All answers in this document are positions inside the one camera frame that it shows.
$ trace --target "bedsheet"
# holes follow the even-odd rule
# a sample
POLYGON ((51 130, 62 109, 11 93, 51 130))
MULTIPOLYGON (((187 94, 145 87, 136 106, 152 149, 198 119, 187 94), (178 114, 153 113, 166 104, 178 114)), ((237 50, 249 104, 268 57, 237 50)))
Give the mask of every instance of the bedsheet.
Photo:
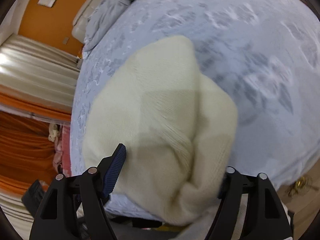
POLYGON ((308 7, 299 0, 136 0, 83 62, 71 122, 73 175, 86 169, 81 144, 95 96, 129 55, 177 34, 193 42, 201 72, 237 105, 229 165, 264 172, 278 188, 316 162, 320 23, 308 7))

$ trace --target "crumpled blanket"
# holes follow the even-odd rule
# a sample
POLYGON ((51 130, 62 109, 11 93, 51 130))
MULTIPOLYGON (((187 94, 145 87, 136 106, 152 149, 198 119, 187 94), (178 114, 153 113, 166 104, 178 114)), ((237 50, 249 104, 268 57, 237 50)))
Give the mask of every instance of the crumpled blanket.
POLYGON ((86 168, 127 148, 114 192, 172 225, 214 203, 237 126, 231 98, 200 73, 184 36, 138 50, 95 98, 82 153, 86 168))
POLYGON ((91 50, 101 41, 108 29, 133 0, 103 0, 99 8, 91 15, 84 38, 83 58, 90 55, 91 50))

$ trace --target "silver screw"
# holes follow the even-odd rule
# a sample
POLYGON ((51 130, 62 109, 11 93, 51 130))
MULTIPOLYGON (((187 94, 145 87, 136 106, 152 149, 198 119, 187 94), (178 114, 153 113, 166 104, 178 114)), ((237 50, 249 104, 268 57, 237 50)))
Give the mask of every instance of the silver screw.
POLYGON ((56 176, 56 180, 62 180, 63 179, 63 174, 58 174, 56 176))
POLYGON ((88 169, 88 172, 90 173, 90 174, 95 174, 96 172, 97 172, 97 168, 96 167, 91 167, 90 169, 88 169))
POLYGON ((265 173, 259 173, 259 177, 261 179, 267 179, 268 178, 268 176, 265 173))
POLYGON ((232 167, 227 167, 227 173, 235 173, 235 169, 234 168, 232 168, 232 167))

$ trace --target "gray blanket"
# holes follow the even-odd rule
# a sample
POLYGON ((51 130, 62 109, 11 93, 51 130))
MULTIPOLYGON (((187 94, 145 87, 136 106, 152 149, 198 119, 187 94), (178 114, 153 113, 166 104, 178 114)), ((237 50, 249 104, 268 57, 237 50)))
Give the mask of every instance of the gray blanket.
POLYGON ((133 0, 102 0, 99 8, 94 11, 86 27, 83 57, 87 58, 91 50, 101 41, 109 28, 133 0))

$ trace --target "beige curtain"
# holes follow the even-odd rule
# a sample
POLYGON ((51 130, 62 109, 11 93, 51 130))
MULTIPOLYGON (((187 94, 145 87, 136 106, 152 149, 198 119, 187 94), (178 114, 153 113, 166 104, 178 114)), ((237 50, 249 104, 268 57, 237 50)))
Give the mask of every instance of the beige curtain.
POLYGON ((70 111, 79 70, 76 57, 20 35, 0 46, 0 92, 70 111))

